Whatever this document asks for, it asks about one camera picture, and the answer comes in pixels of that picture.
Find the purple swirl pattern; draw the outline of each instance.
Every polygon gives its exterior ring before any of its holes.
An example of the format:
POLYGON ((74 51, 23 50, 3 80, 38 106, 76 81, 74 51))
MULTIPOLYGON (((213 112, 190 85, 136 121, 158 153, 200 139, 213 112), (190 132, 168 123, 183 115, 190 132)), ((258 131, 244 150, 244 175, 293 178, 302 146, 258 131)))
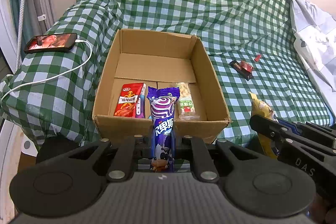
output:
POLYGON ((176 97, 160 96, 151 101, 152 118, 164 119, 174 115, 176 97))

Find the black circular cover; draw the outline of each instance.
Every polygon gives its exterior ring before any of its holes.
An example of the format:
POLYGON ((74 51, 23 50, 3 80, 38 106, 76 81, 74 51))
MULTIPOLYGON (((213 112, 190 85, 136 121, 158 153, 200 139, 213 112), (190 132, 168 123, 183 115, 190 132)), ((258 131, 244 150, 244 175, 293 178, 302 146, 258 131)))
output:
POLYGON ((85 161, 67 159, 18 173, 9 192, 15 206, 23 213, 63 217, 93 204, 101 189, 101 178, 85 161))
POLYGON ((282 162, 247 160, 229 174, 224 191, 253 215, 285 218, 307 209, 315 197, 315 183, 302 170, 282 162))

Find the smartphone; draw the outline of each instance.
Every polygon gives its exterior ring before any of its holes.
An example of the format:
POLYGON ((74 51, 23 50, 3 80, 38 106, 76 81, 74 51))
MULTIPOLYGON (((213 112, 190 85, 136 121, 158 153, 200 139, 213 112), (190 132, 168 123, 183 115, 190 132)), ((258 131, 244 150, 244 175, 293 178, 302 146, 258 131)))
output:
POLYGON ((76 33, 57 33, 38 35, 30 39, 24 52, 67 52, 72 49, 77 39, 76 33))

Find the green checkered cloth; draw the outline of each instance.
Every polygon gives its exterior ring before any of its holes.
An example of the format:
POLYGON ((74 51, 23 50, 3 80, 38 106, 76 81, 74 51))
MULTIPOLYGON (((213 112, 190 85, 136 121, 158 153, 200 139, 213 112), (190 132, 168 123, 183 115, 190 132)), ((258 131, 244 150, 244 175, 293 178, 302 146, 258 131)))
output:
MULTIPOLYGON (((92 45, 90 61, 56 80, 10 93, 1 103, 1 116, 21 126, 37 145, 57 134, 81 144, 97 140, 99 134, 91 119, 95 92, 120 28, 187 33, 201 38, 232 118, 219 137, 245 144, 254 135, 248 126, 248 91, 286 120, 323 125, 331 122, 321 95, 296 57, 289 0, 77 0, 47 33, 77 33, 92 45), (253 59, 258 53, 262 58, 257 63, 253 59), (251 63, 254 79, 241 78, 229 66, 234 59, 251 63)), ((88 55, 84 43, 67 53, 28 54, 15 75, 3 80, 1 94, 74 68, 88 55)))

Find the gray ribbed panel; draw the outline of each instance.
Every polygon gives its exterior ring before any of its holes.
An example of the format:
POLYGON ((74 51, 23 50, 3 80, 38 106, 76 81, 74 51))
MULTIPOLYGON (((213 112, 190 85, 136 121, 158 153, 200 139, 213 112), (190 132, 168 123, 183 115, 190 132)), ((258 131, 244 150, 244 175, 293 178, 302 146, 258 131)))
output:
POLYGON ((12 224, 313 223, 304 215, 257 218, 235 208, 215 184, 199 182, 191 173, 164 175, 167 178, 161 180, 160 174, 139 172, 129 181, 111 183, 93 206, 69 217, 41 219, 21 214, 12 224))

